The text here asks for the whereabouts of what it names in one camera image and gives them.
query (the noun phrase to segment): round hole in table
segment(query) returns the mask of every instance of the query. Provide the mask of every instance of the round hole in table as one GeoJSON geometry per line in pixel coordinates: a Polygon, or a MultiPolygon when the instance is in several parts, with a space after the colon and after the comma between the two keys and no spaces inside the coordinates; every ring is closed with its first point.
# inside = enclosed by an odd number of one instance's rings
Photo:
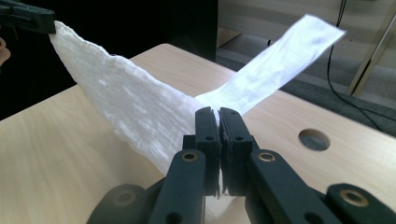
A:
{"type": "Polygon", "coordinates": [[[323,132],[316,129],[304,129],[298,134],[300,142],[315,151],[324,151],[330,147],[330,140],[323,132]]]}

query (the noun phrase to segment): white towel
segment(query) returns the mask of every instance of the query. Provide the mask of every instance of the white towel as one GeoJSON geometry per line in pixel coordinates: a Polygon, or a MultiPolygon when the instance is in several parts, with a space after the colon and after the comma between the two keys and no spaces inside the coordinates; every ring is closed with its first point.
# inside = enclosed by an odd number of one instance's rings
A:
{"type": "MultiPolygon", "coordinates": [[[[130,60],[109,55],[62,22],[55,25],[56,35],[49,38],[72,78],[117,136],[164,175],[181,150],[183,135],[194,134],[196,110],[225,106],[243,115],[298,75],[344,33],[318,18],[304,16],[229,82],[193,98],[158,81],[130,60]]],[[[206,197],[205,219],[219,217],[232,200],[206,197]]]]}

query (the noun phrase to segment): black cable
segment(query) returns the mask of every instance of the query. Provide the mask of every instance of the black cable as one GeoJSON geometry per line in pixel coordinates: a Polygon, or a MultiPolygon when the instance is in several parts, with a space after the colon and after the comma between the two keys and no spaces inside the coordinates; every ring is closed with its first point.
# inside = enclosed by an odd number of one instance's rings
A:
{"type": "MultiPolygon", "coordinates": [[[[340,23],[341,23],[341,19],[343,18],[343,15],[344,15],[344,9],[345,9],[345,7],[346,7],[346,3],[347,3],[347,0],[342,0],[342,2],[341,2],[341,6],[340,6],[340,9],[339,9],[339,12],[338,12],[337,23],[336,23],[336,25],[335,25],[336,27],[339,27],[339,25],[340,25],[340,23]]],[[[332,86],[332,83],[330,82],[330,67],[331,67],[331,60],[332,60],[332,51],[333,51],[333,49],[334,49],[334,45],[332,45],[332,48],[331,48],[331,50],[330,50],[330,55],[329,55],[329,61],[327,62],[327,81],[328,81],[328,83],[329,83],[330,89],[332,90],[332,92],[333,92],[341,101],[343,101],[343,102],[346,103],[347,105],[351,105],[352,107],[354,107],[354,108],[356,108],[357,110],[359,110],[359,111],[363,114],[364,117],[366,117],[368,120],[370,120],[370,122],[376,127],[377,130],[379,130],[380,132],[383,132],[382,129],[375,123],[375,121],[373,121],[373,119],[370,118],[370,116],[368,116],[364,111],[377,114],[378,116],[384,117],[384,118],[386,118],[386,119],[393,120],[393,121],[395,121],[395,122],[396,122],[396,119],[393,119],[393,118],[391,118],[391,117],[388,117],[388,116],[379,114],[379,113],[377,113],[377,112],[375,112],[375,111],[373,111],[373,110],[369,110],[369,109],[365,109],[365,108],[358,107],[358,106],[352,104],[351,102],[349,102],[348,100],[344,99],[341,95],[339,95],[339,94],[335,91],[334,87],[332,86]]]]}

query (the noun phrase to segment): black clamp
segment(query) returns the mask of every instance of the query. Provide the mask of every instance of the black clamp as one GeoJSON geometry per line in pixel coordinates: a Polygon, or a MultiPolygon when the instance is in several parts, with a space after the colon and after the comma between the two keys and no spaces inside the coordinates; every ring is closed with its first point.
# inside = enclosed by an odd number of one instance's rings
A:
{"type": "Polygon", "coordinates": [[[18,39],[16,29],[40,34],[55,34],[55,13],[42,7],[26,5],[19,1],[0,0],[0,25],[11,29],[18,39]]]}
{"type": "Polygon", "coordinates": [[[396,214],[364,189],[336,184],[322,194],[308,187],[276,152],[260,149],[239,113],[210,107],[195,114],[195,135],[162,180],[148,189],[121,185],[93,210],[88,223],[201,224],[205,196],[246,197],[251,223],[396,223],[396,214]]]}

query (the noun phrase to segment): light wood tabletop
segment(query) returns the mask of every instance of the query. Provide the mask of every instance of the light wood tabletop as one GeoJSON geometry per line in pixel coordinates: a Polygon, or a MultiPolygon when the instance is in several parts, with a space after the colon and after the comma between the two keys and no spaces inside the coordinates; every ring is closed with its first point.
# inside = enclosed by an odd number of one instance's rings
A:
{"type": "MultiPolygon", "coordinates": [[[[162,44],[132,58],[191,96],[212,91],[234,71],[162,44]]],[[[278,152],[310,187],[349,183],[396,210],[396,139],[283,91],[243,119],[261,148],[278,152]],[[299,134],[323,134],[329,148],[299,134]]],[[[148,188],[163,175],[114,133],[77,85],[0,121],[0,223],[86,223],[112,188],[148,188]]],[[[244,198],[213,223],[249,223],[244,198]]]]}

